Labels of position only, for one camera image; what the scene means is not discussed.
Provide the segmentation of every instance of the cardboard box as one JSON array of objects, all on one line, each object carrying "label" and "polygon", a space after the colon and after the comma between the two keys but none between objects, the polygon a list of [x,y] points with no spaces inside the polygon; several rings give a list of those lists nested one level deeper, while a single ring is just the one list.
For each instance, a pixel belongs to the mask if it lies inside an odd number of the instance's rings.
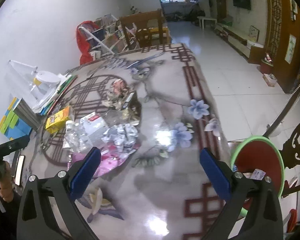
[{"label": "cardboard box", "polygon": [[277,83],[277,80],[275,79],[275,77],[272,74],[271,75],[263,74],[262,77],[269,87],[274,87],[275,84]]},{"label": "cardboard box", "polygon": [[56,114],[50,116],[46,123],[46,130],[55,133],[66,126],[66,121],[74,121],[74,111],[71,106],[67,106]]}]

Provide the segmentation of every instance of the human hand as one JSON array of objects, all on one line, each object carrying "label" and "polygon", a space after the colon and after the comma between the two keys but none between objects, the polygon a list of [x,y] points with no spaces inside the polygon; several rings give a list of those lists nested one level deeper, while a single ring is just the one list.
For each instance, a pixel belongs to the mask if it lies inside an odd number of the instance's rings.
[{"label": "human hand", "polygon": [[3,198],[5,202],[11,202],[13,200],[13,191],[10,175],[10,165],[6,163],[6,174],[0,179],[0,197]]}]

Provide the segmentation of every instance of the tissue box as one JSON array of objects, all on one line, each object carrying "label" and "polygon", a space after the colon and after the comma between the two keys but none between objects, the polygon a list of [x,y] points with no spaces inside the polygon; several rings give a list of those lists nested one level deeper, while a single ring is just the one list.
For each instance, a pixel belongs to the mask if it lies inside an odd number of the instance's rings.
[{"label": "tissue box", "polygon": [[46,130],[55,133],[66,126],[66,121],[74,121],[74,111],[71,106],[67,106],[56,114],[50,116],[46,123]]},{"label": "tissue box", "polygon": [[265,82],[267,83],[267,85],[269,87],[274,87],[275,84],[277,83],[277,79],[274,77],[274,75],[272,74],[263,74],[263,79],[265,80]]},{"label": "tissue box", "polygon": [[96,112],[93,112],[81,118],[80,124],[83,125],[92,145],[101,149],[105,145],[101,138],[109,129],[105,120]]}]

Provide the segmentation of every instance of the white tile floor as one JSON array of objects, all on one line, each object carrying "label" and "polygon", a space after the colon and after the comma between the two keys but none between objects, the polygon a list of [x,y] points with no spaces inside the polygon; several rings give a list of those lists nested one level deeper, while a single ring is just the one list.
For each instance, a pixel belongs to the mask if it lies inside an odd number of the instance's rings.
[{"label": "white tile floor", "polygon": [[[223,132],[228,141],[263,135],[290,95],[277,84],[268,87],[257,70],[209,28],[204,31],[190,22],[168,24],[172,43],[185,43],[195,54],[217,103]],[[270,138],[278,149],[300,123],[300,101],[285,117],[283,131]],[[286,179],[300,175],[300,167],[286,169]],[[296,193],[281,200],[285,217],[296,206]]]}]

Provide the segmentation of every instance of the floral pattern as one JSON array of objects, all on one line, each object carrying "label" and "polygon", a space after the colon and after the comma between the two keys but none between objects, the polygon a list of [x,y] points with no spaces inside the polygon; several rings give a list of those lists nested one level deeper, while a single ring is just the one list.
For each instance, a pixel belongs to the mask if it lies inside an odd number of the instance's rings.
[{"label": "floral pattern", "polygon": [[204,128],[204,131],[209,132],[212,131],[213,135],[216,137],[220,137],[220,124],[217,118],[212,118],[209,123]]},{"label": "floral pattern", "polygon": [[171,145],[168,147],[168,152],[173,151],[177,144],[182,148],[188,148],[191,145],[192,134],[183,123],[177,123],[171,132]]},{"label": "floral pattern", "polygon": [[78,199],[78,202],[84,207],[91,209],[90,215],[87,217],[88,223],[91,223],[98,214],[124,220],[112,203],[103,197],[102,190],[99,187],[94,190],[87,190],[87,192]]},{"label": "floral pattern", "polygon": [[191,114],[195,119],[199,120],[204,115],[209,115],[209,105],[205,104],[203,100],[197,101],[192,99],[190,101],[191,106],[188,108],[188,113]]}]

